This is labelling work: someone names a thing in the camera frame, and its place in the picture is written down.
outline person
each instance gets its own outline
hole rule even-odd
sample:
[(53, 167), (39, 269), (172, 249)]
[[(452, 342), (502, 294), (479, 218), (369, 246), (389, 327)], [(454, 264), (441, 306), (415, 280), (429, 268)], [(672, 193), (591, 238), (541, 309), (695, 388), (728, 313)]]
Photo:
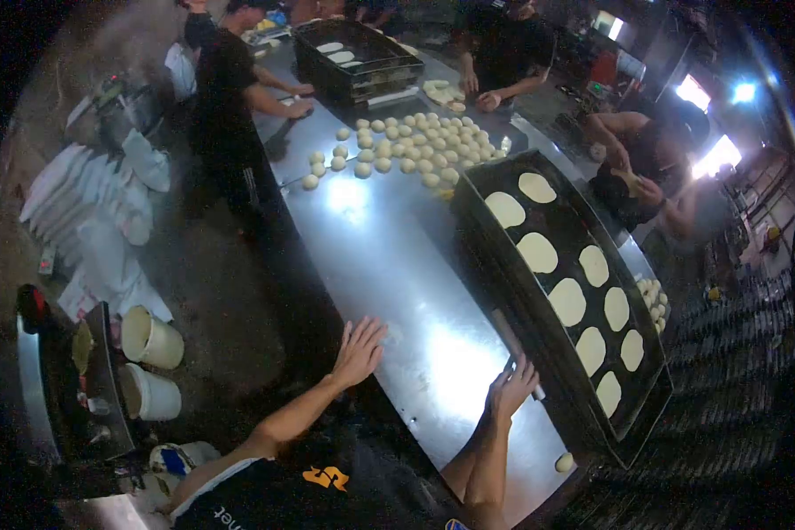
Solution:
[(175, 0), (177, 5), (188, 8), (185, 17), (185, 44), (194, 53), (195, 62), (200, 61), (200, 50), (205, 44), (211, 43), (218, 33), (218, 27), (212, 22), (212, 15), (206, 10), (207, 0)]
[[(587, 137), (606, 146), (606, 159), (589, 184), (610, 213), (628, 230), (657, 214), (677, 239), (689, 238), (694, 228), (697, 193), (683, 193), (692, 182), (689, 154), (707, 137), (706, 116), (689, 102), (681, 102), (670, 118), (652, 120), (639, 112), (590, 114)], [(640, 178), (634, 193), (613, 170)]]
[(477, 95), (477, 109), (511, 109), (515, 96), (536, 90), (553, 62), (556, 37), (532, 19), (534, 0), (511, 0), (504, 7), (468, 7), (459, 38), (459, 86)]
[(356, 21), (399, 39), (403, 33), (403, 13), (398, 0), (362, 0), (356, 9)]
[(218, 185), (231, 212), (244, 218), (244, 230), (260, 210), (259, 197), (273, 189), (265, 150), (254, 126), (252, 112), (288, 119), (304, 117), (312, 103), (301, 100), (286, 106), (265, 89), (276, 87), (291, 94), (312, 92), (309, 85), (287, 86), (267, 70), (254, 66), (241, 39), (265, 18), (276, 2), (230, 0), (212, 42), (201, 50), (197, 68), (197, 103), (192, 116), (190, 143), (203, 160), (204, 172)]
[[(376, 318), (364, 317), (356, 326), (348, 322), (329, 374), (260, 421), (242, 445), (177, 485), (167, 507), (174, 528), (218, 522), (229, 528), (467, 528), (458, 519), (462, 513), (475, 530), (508, 528), (502, 506), (511, 416), (538, 384), (524, 355), (492, 382), (469, 450), (443, 471), (458, 484), (462, 507), (444, 492), (434, 496), (435, 488), (410, 466), (381, 445), (361, 443), (359, 435), (308, 441), (323, 442), (307, 429), (334, 399), (374, 372), (386, 333)], [(350, 423), (332, 422), (352, 432)], [(295, 440), (297, 458), (288, 450)]]

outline black baking tray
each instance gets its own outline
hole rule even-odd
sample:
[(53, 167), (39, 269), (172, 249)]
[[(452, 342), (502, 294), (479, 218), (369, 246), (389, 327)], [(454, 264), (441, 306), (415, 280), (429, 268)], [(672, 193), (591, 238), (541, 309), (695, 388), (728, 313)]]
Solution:
[(541, 326), (531, 317), (528, 302), (514, 296), (511, 288), (501, 287), (509, 286), (509, 264), (483, 244), (489, 235), (484, 233), (477, 219), (465, 216), (456, 233), (458, 263), (468, 290), (487, 316), (493, 310), (503, 313), (522, 348), (538, 367), (541, 387), (546, 394), (542, 404), (565, 447), (573, 454), (602, 454), (628, 469), (636, 461), (673, 393), (667, 367), (658, 375), (648, 394), (648, 402), (624, 440), (619, 442), (611, 438), (588, 401), (582, 398), (582, 389), (571, 385), (572, 368), (560, 363), (560, 355), (555, 355), (554, 345), (568, 340), (561, 335), (561, 326), (558, 329)]
[[(543, 175), (556, 191), (557, 198), (550, 204), (538, 204), (530, 200), (518, 187), (519, 175), (524, 172)], [(478, 165), (469, 169), (466, 177), (457, 185), (454, 197), (454, 209), (458, 216), (475, 217), (481, 230), (490, 236), (485, 238), (484, 244), (488, 246), (488, 252), (499, 254), (508, 265), (508, 282), (513, 295), (527, 302), (528, 311), (536, 324), (551, 332), (555, 339), (554, 347), (561, 348), (564, 352), (557, 361), (564, 365), (564, 376), (582, 393), (609, 437), (616, 441), (624, 439), (636, 421), (666, 360), (636, 282), (618, 254), (610, 235), (583, 196), (538, 151)], [(506, 192), (514, 197), (525, 209), (525, 222), (519, 227), (506, 230), (501, 228), (483, 202), (493, 192)], [(556, 249), (559, 264), (554, 272), (547, 275), (533, 274), (515, 247), (530, 231), (541, 233)], [(580, 252), (587, 245), (597, 245), (603, 251), (609, 266), (609, 280), (600, 288), (593, 288), (588, 283), (583, 268), (578, 263)], [(581, 285), (587, 300), (583, 319), (571, 327), (562, 326), (547, 299), (552, 288), (565, 277), (572, 277)], [(604, 316), (604, 295), (612, 287), (625, 291), (630, 306), (631, 319), (619, 332), (611, 331)], [(604, 364), (594, 373), (591, 381), (574, 348), (583, 330), (590, 326), (601, 331), (607, 345)], [(636, 372), (631, 373), (621, 362), (620, 350), (625, 334), (634, 328), (643, 337), (645, 353)], [(619, 381), (622, 399), (615, 413), (608, 419), (594, 388), (610, 370), (615, 372)]]
[[(400, 44), (358, 22), (318, 20), (297, 27), (294, 37), (297, 69), (337, 101), (357, 104), (377, 96), (405, 90), (424, 73), (424, 62)], [(342, 68), (318, 51), (329, 42), (345, 45), (361, 64)]]

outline stainless steel table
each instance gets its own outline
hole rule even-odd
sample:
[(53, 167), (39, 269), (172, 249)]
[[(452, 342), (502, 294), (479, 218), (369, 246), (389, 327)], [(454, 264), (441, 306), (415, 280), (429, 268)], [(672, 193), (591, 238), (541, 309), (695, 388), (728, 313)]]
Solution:
[[(458, 74), (444, 64), (424, 53), (421, 58), (426, 79), (458, 81)], [(297, 83), (293, 62), (291, 43), (284, 42), (261, 65)], [(509, 351), (454, 268), (455, 219), (447, 203), (421, 185), (418, 174), (401, 173), (396, 159), (387, 174), (375, 171), (366, 180), (353, 175), (355, 163), (349, 160), (343, 171), (328, 169), (312, 192), (297, 182), (309, 172), (310, 153), (323, 151), (329, 160), (340, 127), (353, 129), (359, 117), (373, 120), (415, 112), (454, 117), (422, 92), (362, 114), (329, 109), (316, 100), (313, 114), (304, 120), (257, 118), (257, 128), (280, 194), (342, 318), (356, 321), (366, 314), (379, 315), (389, 324), (386, 354), (375, 376), (441, 470), (473, 432), (488, 385), (509, 359)], [(474, 109), (466, 114), (488, 131), (493, 143), (508, 144), (516, 153), (538, 148), (565, 175), (583, 182), (571, 161), (518, 115), (479, 114)], [(351, 159), (359, 153), (355, 135), (344, 144)], [(629, 234), (614, 235), (616, 241), (624, 240), (622, 255), (634, 274), (653, 277)], [(574, 470), (554, 470), (565, 451), (541, 402), (528, 399), (515, 414), (509, 437), (507, 523), (519, 523), (571, 475)]]

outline plastic bucket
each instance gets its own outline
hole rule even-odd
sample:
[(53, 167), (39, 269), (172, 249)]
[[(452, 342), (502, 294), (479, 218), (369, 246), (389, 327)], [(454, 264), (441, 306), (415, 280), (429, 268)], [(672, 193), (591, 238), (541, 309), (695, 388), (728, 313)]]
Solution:
[(156, 509), (163, 508), (170, 503), (171, 493), (174, 493), (174, 489), (180, 483), (180, 478), (170, 473), (147, 473), (142, 476), (142, 479), (144, 480), (145, 495)]
[(182, 396), (175, 382), (143, 371), (133, 363), (127, 363), (117, 372), (130, 418), (172, 420), (180, 415)]
[(154, 472), (170, 473), (182, 477), (196, 467), (218, 460), (221, 453), (207, 442), (192, 442), (184, 445), (162, 443), (150, 452), (150, 469)]
[(140, 305), (130, 308), (121, 325), (121, 349), (127, 359), (166, 370), (180, 365), (183, 337)]

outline black shirt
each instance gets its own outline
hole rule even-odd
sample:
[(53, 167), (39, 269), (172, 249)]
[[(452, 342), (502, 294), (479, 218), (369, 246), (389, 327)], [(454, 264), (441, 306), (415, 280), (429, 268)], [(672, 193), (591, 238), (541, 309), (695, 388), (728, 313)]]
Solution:
[[(633, 173), (654, 181), (665, 197), (674, 197), (689, 182), (689, 166), (675, 164), (664, 170), (659, 168), (656, 159), (658, 129), (659, 123), (651, 120), (636, 133), (620, 135), (619, 141), (630, 156)], [(659, 213), (660, 206), (645, 206), (636, 197), (630, 197), (630, 190), (624, 180), (612, 174), (608, 161), (601, 164), (598, 174), (589, 181), (589, 185), (627, 231), (633, 231), (636, 226), (647, 223)]]
[(534, 19), (513, 20), (500, 9), (475, 5), (466, 29), (477, 39), (472, 55), (480, 93), (514, 85), (553, 62), (553, 32)]
[(185, 19), (185, 43), (192, 50), (203, 48), (218, 33), (209, 13), (189, 13)]
[(244, 90), (258, 82), (254, 60), (241, 38), (219, 29), (201, 49), (197, 68), (197, 105), (191, 126), (191, 147), (214, 157), (262, 153)]
[(461, 509), (449, 492), (419, 477), (377, 441), (353, 432), (307, 437), (305, 458), (250, 463), (198, 496), (177, 517), (175, 530), (466, 530), (455, 518)]

